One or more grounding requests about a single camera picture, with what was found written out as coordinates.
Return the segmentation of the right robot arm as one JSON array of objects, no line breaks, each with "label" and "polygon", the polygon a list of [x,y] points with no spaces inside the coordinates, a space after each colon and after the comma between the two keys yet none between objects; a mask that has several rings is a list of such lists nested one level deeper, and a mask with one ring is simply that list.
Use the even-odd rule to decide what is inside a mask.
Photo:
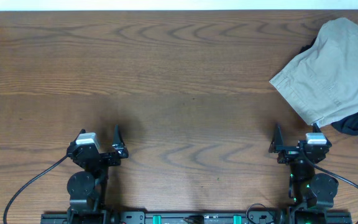
[{"label": "right robot arm", "polygon": [[338,181],[328,174],[315,172],[315,166],[326,158],[331,142],[316,124],[306,139],[296,146],[286,146],[279,125],[275,126],[269,153],[277,162],[290,167],[288,197],[294,204],[286,209],[284,223],[327,223],[327,209],[334,206]]}]

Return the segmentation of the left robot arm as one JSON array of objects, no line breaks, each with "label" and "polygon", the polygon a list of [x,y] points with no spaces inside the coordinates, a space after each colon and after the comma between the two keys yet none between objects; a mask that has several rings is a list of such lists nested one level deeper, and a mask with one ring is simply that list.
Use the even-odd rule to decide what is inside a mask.
[{"label": "left robot arm", "polygon": [[129,157],[118,126],[114,127],[111,152],[99,152],[96,133],[80,131],[67,148],[67,156],[83,170],[68,183],[70,194],[68,223],[120,223],[120,215],[105,205],[109,168]]}]

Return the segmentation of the khaki green shorts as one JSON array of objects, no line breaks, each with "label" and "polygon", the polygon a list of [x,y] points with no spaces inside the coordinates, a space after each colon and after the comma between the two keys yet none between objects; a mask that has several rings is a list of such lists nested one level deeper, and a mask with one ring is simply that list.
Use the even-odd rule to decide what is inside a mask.
[{"label": "khaki green shorts", "polygon": [[358,25],[345,17],[323,24],[270,83],[308,125],[358,113]]}]

